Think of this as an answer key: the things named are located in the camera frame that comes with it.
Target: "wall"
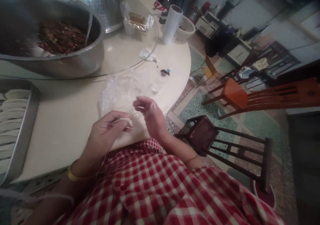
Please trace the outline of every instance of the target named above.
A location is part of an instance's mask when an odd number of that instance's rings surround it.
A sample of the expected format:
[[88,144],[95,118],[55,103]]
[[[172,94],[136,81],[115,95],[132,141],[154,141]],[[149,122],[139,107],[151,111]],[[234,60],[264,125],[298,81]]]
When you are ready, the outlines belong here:
[[[214,7],[216,5],[222,6],[223,0],[198,0],[197,4],[199,7],[202,7],[205,2],[210,2],[212,7]],[[272,12],[262,7],[256,0],[243,0],[241,4],[228,13],[224,20],[231,23],[235,28],[241,27],[243,33],[246,33],[254,26],[263,26],[273,16]]]
[[301,62],[286,72],[320,59],[320,43],[317,38],[310,37],[296,25],[319,9],[319,7],[315,9],[314,4],[315,1],[305,6],[289,20],[274,22],[261,33],[262,36],[271,34],[275,40],[286,47]]
[[[222,6],[225,0],[198,0],[197,5],[201,8],[207,1],[214,7],[215,5]],[[293,15],[291,19],[296,23],[300,23],[303,18],[305,19],[306,13],[309,14],[318,10],[319,4],[320,0],[310,3]],[[224,20],[231,23],[235,28],[241,27],[243,33],[246,33],[254,26],[259,28],[269,23],[283,7],[284,4],[278,0],[243,0],[243,3],[230,11]],[[320,59],[320,43],[310,38],[310,36],[289,20],[277,21],[277,19],[273,19],[271,25],[261,35],[267,34],[271,34],[275,40],[286,47],[301,62],[285,72]]]

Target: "red checkered fabric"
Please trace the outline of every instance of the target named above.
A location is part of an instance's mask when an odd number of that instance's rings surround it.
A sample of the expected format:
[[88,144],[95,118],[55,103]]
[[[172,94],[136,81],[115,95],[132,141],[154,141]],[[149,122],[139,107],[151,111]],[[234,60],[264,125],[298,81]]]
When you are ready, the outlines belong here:
[[152,139],[109,154],[93,189],[61,224],[284,224],[225,172],[189,171]]

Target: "yellow bracelet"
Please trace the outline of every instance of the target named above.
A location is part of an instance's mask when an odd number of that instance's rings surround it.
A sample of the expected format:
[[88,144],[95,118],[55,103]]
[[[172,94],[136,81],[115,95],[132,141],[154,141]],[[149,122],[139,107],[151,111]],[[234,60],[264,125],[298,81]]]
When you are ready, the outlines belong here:
[[89,179],[91,179],[91,178],[94,178],[94,177],[97,175],[97,174],[94,174],[94,175],[92,175],[92,176],[90,176],[90,177],[86,177],[86,178],[80,178],[80,177],[77,177],[77,176],[73,175],[72,172],[71,172],[71,167],[72,167],[72,165],[73,165],[76,161],[77,161],[77,160],[75,160],[75,161],[69,166],[69,168],[68,168],[68,178],[69,178],[71,181],[73,181],[73,182],[86,181],[86,180],[89,180]]

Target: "person's left hand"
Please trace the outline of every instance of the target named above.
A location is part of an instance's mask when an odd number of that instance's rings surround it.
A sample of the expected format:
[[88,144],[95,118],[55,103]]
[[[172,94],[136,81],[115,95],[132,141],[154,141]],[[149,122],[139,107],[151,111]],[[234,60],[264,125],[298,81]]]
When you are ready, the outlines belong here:
[[127,120],[121,120],[114,125],[118,118],[131,118],[125,112],[111,111],[92,125],[91,133],[80,159],[86,161],[101,160],[111,149],[114,141],[122,131],[131,132]]

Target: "white basket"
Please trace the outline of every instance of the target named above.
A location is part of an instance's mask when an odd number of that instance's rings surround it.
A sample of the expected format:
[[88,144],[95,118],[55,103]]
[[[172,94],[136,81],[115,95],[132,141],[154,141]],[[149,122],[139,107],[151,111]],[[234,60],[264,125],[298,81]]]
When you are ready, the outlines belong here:
[[185,43],[188,39],[188,37],[190,37],[192,34],[194,34],[194,32],[196,31],[196,28],[194,26],[194,24],[191,22],[191,20],[189,18],[187,18],[186,16],[182,17],[182,21],[179,23],[178,29],[176,31],[176,34],[174,35],[177,43]]

